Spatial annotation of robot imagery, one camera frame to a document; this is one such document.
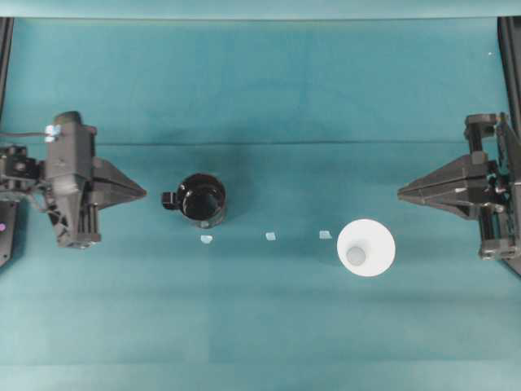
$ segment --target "teal tablecloth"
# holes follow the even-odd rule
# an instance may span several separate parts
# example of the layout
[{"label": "teal tablecloth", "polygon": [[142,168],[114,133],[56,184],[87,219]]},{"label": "teal tablecloth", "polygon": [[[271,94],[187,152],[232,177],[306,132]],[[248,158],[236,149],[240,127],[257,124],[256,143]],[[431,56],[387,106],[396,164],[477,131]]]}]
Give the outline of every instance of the teal tablecloth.
[{"label": "teal tablecloth", "polygon": [[[506,108],[494,19],[17,20],[2,128],[78,109],[149,195],[84,252],[24,213],[0,389],[518,389],[521,280],[475,223],[396,199],[466,152],[467,114]],[[210,245],[160,205],[198,171],[230,195]],[[336,256],[359,217],[396,239],[377,278]]]}]

